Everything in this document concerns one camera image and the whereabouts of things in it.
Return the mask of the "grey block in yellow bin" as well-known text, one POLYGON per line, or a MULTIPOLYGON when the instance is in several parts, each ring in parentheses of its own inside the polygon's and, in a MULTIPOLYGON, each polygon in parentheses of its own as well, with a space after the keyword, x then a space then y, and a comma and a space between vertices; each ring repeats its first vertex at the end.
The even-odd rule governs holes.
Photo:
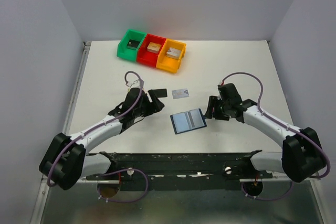
POLYGON ((173 59, 178 59, 180 57, 180 54, 181 54, 181 50, 177 49, 177 48, 173 48, 173 47, 170 47, 167 52, 166 52, 166 55, 169 57, 169 58, 173 58, 173 59))

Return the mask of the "blue card holder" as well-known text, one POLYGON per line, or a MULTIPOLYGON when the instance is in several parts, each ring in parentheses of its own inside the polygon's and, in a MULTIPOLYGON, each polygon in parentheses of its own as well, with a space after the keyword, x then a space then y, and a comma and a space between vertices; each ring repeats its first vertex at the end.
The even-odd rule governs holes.
POLYGON ((181 134, 207 127, 201 109, 193 109, 170 115, 175 134, 181 134))

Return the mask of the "white silver card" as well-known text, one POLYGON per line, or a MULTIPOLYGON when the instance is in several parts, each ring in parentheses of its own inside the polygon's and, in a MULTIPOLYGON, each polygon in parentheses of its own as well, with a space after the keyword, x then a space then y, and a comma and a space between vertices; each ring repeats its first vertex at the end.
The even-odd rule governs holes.
POLYGON ((187 88, 172 90, 173 99, 181 99, 189 97, 189 92, 187 88))

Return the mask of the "yellow bin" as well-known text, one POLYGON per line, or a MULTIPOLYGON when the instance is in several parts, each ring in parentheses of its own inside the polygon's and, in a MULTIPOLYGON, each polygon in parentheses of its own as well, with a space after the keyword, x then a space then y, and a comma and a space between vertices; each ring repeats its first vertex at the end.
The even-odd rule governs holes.
POLYGON ((185 55, 186 44, 180 41, 166 39, 156 62, 156 68, 170 73, 177 73, 182 58, 185 55))

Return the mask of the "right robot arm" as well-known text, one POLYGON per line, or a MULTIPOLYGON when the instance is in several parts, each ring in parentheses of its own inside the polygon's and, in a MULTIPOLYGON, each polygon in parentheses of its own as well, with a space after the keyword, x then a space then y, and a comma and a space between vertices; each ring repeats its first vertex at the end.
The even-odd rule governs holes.
POLYGON ((235 119, 259 130, 281 147, 281 152, 257 150, 249 153, 241 165, 246 177, 270 171, 286 174, 299 183, 327 167, 327 158, 314 129, 301 129, 268 115, 257 102, 242 100, 232 83, 218 86, 218 92, 218 96, 212 95, 208 99, 206 119, 235 119))

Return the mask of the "black VIP card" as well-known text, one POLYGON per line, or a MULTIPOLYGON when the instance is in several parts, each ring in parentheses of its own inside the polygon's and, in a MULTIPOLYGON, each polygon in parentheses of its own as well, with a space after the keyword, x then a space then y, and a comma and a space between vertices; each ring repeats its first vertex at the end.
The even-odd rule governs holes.
POLYGON ((167 89, 154 89, 153 93, 157 98, 167 98, 167 89))

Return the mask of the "red bin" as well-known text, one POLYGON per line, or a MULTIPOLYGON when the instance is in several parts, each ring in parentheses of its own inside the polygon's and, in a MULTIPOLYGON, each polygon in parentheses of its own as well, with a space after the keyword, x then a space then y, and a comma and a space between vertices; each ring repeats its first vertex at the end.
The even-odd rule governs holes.
POLYGON ((147 34, 138 50, 137 63, 155 68, 159 53, 165 42, 166 38, 147 34))

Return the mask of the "green bin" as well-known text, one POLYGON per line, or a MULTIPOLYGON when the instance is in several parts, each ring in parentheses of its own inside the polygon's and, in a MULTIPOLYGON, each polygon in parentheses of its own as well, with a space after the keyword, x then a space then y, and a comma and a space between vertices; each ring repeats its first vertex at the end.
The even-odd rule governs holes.
POLYGON ((135 29, 128 29, 117 47, 117 57, 136 62, 137 54, 147 33, 135 29))

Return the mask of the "tan block in red bin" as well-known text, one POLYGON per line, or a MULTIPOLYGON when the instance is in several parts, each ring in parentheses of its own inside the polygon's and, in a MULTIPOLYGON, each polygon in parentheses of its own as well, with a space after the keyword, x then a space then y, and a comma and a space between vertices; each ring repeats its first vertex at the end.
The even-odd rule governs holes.
POLYGON ((161 48, 160 44, 150 42, 147 46, 147 51, 157 53, 160 51, 160 48, 161 48))

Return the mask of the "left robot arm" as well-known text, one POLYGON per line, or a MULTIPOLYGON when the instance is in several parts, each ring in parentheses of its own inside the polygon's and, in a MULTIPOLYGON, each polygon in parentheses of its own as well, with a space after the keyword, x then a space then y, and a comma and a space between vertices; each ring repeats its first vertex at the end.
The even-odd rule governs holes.
POLYGON ((70 189, 80 178, 100 174, 104 179, 116 175, 116 166, 107 154, 90 151, 111 137, 123 133, 136 123, 136 119, 160 112, 164 108, 161 98, 166 89, 141 91, 131 88, 125 100, 98 123, 81 132, 57 134, 39 165, 39 171, 63 190, 70 189))

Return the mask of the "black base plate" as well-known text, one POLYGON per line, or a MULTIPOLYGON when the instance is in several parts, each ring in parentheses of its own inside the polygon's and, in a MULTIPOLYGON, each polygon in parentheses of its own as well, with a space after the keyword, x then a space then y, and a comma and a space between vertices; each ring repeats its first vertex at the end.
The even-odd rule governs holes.
POLYGON ((249 153, 109 153, 107 175, 94 174, 87 180, 121 182, 123 191, 149 190, 239 190, 240 181, 272 178, 247 163, 249 153))

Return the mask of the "dark block in green bin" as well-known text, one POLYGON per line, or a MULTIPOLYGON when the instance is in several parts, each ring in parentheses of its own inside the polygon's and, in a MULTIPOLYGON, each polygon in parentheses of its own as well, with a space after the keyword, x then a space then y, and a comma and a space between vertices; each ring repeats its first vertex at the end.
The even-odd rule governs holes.
POLYGON ((136 50, 139 46, 140 42, 137 40, 130 39, 127 43, 127 48, 136 50))

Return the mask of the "aluminium rail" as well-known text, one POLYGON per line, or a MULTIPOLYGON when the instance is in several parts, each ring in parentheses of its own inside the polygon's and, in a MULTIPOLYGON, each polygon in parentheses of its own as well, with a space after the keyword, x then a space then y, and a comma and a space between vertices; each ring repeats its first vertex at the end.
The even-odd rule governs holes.
MULTIPOLYGON (((272 173, 271 177, 266 177, 265 174, 260 174, 257 181, 258 182, 286 182, 286 181, 291 181, 291 179, 285 175, 285 174, 281 174, 281 173, 272 173)), ((246 182, 254 182, 255 179, 254 178, 244 178, 244 179, 240 179, 239 180, 241 183, 246 183, 246 182)))

